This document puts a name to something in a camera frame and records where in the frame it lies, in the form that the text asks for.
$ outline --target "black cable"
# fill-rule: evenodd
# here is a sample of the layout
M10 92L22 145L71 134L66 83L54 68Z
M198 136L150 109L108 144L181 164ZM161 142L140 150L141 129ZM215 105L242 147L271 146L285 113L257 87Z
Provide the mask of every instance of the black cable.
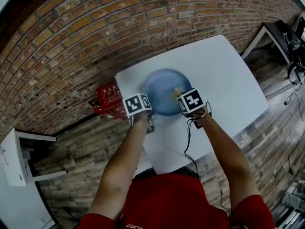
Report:
M195 114L195 115L202 115L202 113L192 113L192 114ZM187 137L188 137L188 141L187 141L187 147L186 147L186 149L185 149L185 151L184 151L185 157L187 157L188 159L190 159L190 160L194 163L194 165L195 165L195 167L196 167L196 178L197 178L199 181L201 181L201 178L200 178L200 176L199 176L199 174L198 174L198 166L197 166L197 163L196 163L195 160L194 160L190 155L188 155L186 152L187 152L187 150L189 149L189 147L190 147L190 142L191 142L191 124L192 124L193 122L195 122L195 121L201 119L201 118L202 118L202 117L197 117L197 118L192 117L191 119L189 119L189 120L187 121Z
M289 96L287 97L287 99L286 99L285 102L287 102L288 98L289 98L289 101L291 101L292 95L295 94L296 91L300 91L301 88L302 88L304 85L305 85L305 83L301 84L298 88L296 88L296 89L293 91L293 93L291 93L291 95L289 95Z
M57 212L60 211L62 208L65 208L65 206L61 206L57 211L55 211L54 216L56 216ZM70 215L73 219L75 219L78 223L80 223L80 221L78 219L76 219L71 213L69 213L66 209L65 211L67 212L68 215ZM50 221L52 220L52 218L41 228L43 229Z
M64 207L64 206L61 206L61 207L54 213L54 216L56 216L57 212L60 211L60 209L63 208L63 207ZM51 219L50 219L41 229L45 228L46 225L47 225L51 220L52 220L52 218L51 218Z
M296 96L297 101L299 102L300 116L301 116L302 121L304 121L304 122L305 122L305 120L304 120L304 119L303 119L303 117L302 117L301 104L300 104L299 97L296 95L296 93L295 93L295 92L293 92L292 94L294 94L294 95Z
M290 98L289 101L291 101L292 95L294 94L294 95L296 96L297 101L298 101L298 104L299 104L299 111L300 111L301 119L302 119L302 121L305 122L305 120L303 119L303 116L302 116L301 104L300 104L299 97L298 97L298 96L296 95L296 93L295 93L295 91L299 91L304 85L305 85L305 84L303 84L302 86L300 86L300 87L298 87L297 89L295 89L295 90L293 91L293 93L292 93L288 98ZM299 137L299 139L298 139L298 141L297 141L297 143L296 143L296 145L295 145L295 148L292 149L292 150L290 151L290 153L288 154L288 164L289 164L289 171L290 171L291 175L293 175L294 177L299 177L299 178L301 178L301 179L303 179L303 180L305 180L304 177L299 176L299 175L297 175L297 174L294 174L294 172L293 172L293 170L292 170L292 168L291 168L291 165L290 165L289 157L290 157L291 153L292 153L293 151L295 151L295 149L297 148L297 145L298 145L300 139L304 136L304 134L305 134L305 131L304 131L303 134Z

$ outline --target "brick wall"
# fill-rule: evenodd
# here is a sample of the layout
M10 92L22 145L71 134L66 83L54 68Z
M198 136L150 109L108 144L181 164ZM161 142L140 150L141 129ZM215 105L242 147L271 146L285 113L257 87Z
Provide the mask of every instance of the brick wall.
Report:
M263 21L300 13L295 0L47 0L0 54L0 137L55 133L128 66L219 34L242 52Z

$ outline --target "red box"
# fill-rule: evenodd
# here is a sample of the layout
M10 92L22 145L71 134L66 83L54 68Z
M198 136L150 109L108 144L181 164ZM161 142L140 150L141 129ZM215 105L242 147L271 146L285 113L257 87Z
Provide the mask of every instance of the red box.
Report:
M116 82L100 86L96 89L100 107L93 108L101 115L111 115L114 118L127 119L123 98Z

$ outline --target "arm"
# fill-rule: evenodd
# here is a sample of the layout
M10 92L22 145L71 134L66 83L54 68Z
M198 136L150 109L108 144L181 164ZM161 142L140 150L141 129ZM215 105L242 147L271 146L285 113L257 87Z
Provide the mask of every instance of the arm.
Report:
M239 146L207 113L199 120L229 181L231 209L245 198L259 194L247 159Z
M108 162L88 213L118 219L137 168L147 131L147 114L139 114Z

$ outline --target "red shirt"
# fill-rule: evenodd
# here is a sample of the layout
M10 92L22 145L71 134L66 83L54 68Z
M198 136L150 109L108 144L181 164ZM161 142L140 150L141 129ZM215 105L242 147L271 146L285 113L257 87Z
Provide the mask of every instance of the red shirt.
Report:
M232 212L235 223L249 229L274 229L271 213L260 195L240 202ZM86 214L78 229L228 229L229 218L208 204L202 184L195 178L164 174L134 181L122 218L114 221Z

